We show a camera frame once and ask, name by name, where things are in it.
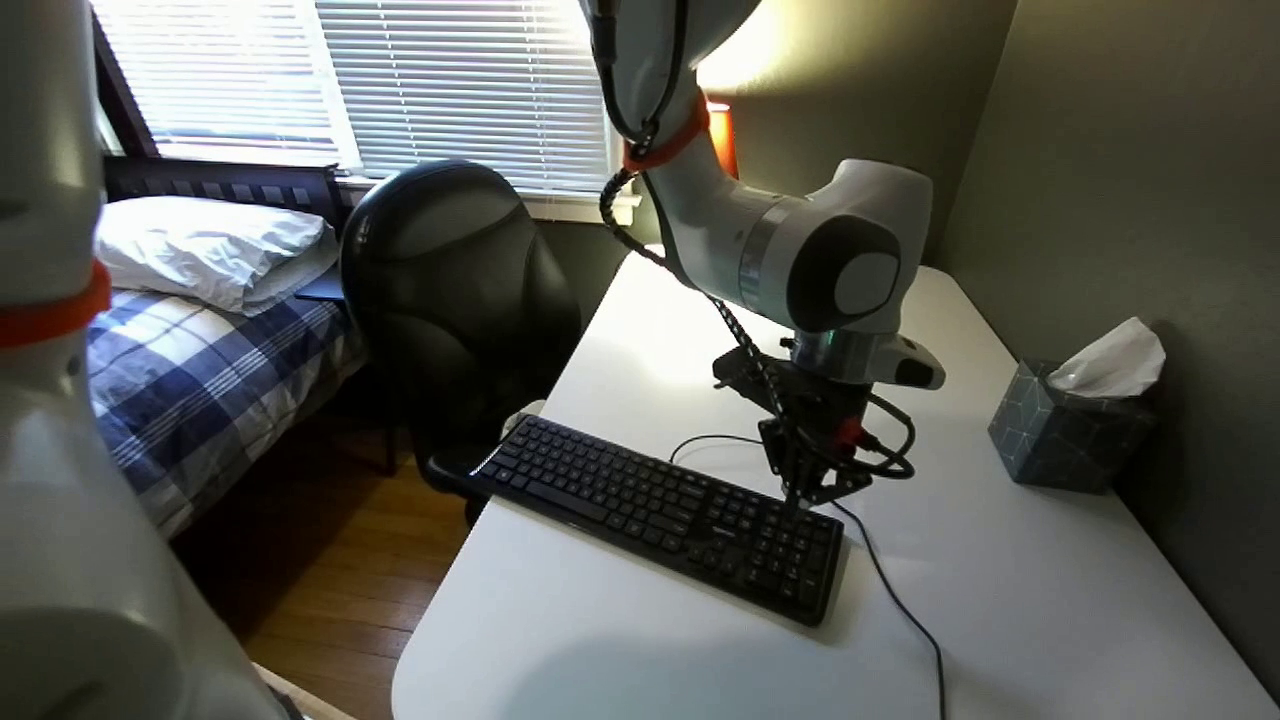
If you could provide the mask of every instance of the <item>plaid bedding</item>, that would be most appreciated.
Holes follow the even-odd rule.
[[[302,400],[352,366],[340,302],[219,314],[183,296],[117,291],[87,327],[87,386],[117,469],[164,535],[258,460]]]

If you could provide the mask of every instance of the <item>pillow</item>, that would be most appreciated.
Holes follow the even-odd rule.
[[[325,277],[340,248],[325,216],[205,194],[134,194],[105,208],[97,255],[117,286],[263,313]]]

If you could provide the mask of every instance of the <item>tissue box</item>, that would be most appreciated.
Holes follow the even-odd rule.
[[[1150,424],[1138,400],[1064,397],[1019,362],[987,430],[1015,482],[1104,493]]]

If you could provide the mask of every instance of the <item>keyboard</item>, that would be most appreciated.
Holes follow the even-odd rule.
[[[522,415],[473,479],[795,622],[825,621],[844,560],[832,516],[540,415]]]

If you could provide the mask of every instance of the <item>black office chair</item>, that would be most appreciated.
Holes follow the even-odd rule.
[[[582,319],[517,186],[438,161],[373,186],[345,225],[345,291],[426,482],[461,482],[499,424],[550,392]]]

